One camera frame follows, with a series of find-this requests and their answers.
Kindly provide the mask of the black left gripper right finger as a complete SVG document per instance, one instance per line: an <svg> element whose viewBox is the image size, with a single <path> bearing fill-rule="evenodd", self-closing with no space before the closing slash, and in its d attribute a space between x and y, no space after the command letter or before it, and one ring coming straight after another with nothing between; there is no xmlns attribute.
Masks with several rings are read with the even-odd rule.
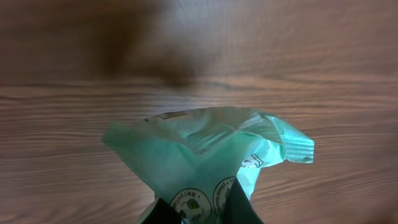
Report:
<svg viewBox="0 0 398 224"><path fill-rule="evenodd" d="M234 180L226 198L222 224L264 224L252 208L237 179Z"/></svg>

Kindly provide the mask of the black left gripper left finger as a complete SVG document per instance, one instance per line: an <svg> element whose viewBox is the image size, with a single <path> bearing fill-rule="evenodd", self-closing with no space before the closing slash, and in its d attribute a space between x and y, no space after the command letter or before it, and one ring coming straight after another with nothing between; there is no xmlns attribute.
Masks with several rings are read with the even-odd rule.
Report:
<svg viewBox="0 0 398 224"><path fill-rule="evenodd" d="M181 216L163 199L157 198L146 216L146 224L181 224Z"/></svg>

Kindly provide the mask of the teal wet wipes pack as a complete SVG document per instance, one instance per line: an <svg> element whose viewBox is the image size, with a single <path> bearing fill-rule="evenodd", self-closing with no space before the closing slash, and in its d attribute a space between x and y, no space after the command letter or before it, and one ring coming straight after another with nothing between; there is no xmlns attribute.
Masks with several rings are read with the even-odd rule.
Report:
<svg viewBox="0 0 398 224"><path fill-rule="evenodd" d="M272 114L212 107L158 114L132 125L113 123L104 143L182 218L222 223L237 179L250 201L265 167L311 163L314 141Z"/></svg>

